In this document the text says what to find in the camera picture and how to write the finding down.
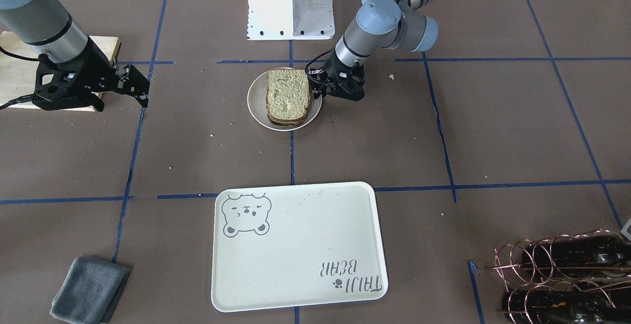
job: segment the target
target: slice of bread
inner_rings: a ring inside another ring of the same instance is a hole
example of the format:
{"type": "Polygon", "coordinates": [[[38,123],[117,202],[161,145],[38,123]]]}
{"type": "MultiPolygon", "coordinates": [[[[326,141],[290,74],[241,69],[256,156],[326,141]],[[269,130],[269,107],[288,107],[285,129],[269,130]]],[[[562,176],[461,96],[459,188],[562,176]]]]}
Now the slice of bread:
{"type": "Polygon", "coordinates": [[[307,119],[311,89],[302,69],[268,69],[268,120],[278,126],[300,126],[307,119]]]}

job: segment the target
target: bread crust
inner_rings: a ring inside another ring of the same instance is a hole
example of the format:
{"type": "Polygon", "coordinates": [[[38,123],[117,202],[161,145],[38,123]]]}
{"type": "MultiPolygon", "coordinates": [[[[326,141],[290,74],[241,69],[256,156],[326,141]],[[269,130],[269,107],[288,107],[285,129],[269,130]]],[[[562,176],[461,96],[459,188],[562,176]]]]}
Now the bread crust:
{"type": "MultiPolygon", "coordinates": [[[[267,69],[267,73],[268,73],[268,82],[269,80],[269,74],[270,71],[274,71],[274,70],[283,70],[283,71],[287,71],[287,70],[296,70],[296,71],[302,71],[300,69],[282,69],[282,68],[278,68],[278,69],[267,69]]],[[[309,104],[311,104],[311,90],[309,90],[309,82],[307,82],[307,94],[308,99],[309,99],[309,104]]],[[[265,95],[265,105],[266,105],[266,109],[268,111],[268,120],[270,122],[272,122],[273,124],[276,124],[277,126],[300,126],[300,124],[303,124],[306,120],[307,120],[307,114],[309,113],[309,104],[307,105],[307,107],[304,110],[304,113],[302,114],[302,116],[300,116],[297,119],[278,119],[276,117],[274,117],[273,115],[270,114],[270,84],[268,83],[268,90],[267,93],[265,95]]]]}

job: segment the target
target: washcloth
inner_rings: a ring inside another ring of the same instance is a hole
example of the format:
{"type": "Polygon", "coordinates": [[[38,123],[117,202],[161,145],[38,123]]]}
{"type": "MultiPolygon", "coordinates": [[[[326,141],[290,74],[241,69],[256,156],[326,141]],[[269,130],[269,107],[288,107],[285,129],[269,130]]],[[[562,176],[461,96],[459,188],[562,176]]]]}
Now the washcloth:
{"type": "Polygon", "coordinates": [[[72,262],[50,315],[72,324],[108,323],[131,270],[92,257],[72,262]]]}

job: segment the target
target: plate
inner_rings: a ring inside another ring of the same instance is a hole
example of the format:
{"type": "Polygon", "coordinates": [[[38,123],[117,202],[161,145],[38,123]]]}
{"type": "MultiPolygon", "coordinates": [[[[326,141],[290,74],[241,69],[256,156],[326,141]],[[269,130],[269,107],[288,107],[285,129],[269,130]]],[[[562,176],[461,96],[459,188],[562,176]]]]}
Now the plate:
{"type": "Polygon", "coordinates": [[[316,117],[320,108],[322,108],[322,98],[315,100],[313,93],[309,91],[311,95],[311,101],[309,102],[309,111],[307,112],[307,119],[300,126],[277,126],[268,120],[268,109],[266,104],[266,96],[268,94],[268,72],[264,72],[257,77],[250,86],[250,90],[247,92],[247,108],[250,110],[252,117],[266,128],[270,128],[275,131],[295,131],[300,129],[316,117]]]}
{"type": "Polygon", "coordinates": [[[211,300],[217,310],[385,295],[377,201],[367,183],[228,189],[214,204],[211,300]]]}

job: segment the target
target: bear face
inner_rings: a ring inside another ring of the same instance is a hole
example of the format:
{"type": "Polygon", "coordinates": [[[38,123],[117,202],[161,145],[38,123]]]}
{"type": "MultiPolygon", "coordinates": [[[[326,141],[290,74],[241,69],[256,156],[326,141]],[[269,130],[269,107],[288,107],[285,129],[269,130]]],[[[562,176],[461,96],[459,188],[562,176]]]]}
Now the bear face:
{"type": "Polygon", "coordinates": [[[235,237],[239,232],[254,232],[264,235],[270,230],[268,213],[272,209],[269,198],[254,196],[254,194],[241,194],[238,198],[231,198],[221,204],[221,213],[226,219],[223,234],[227,237],[235,237]]]}

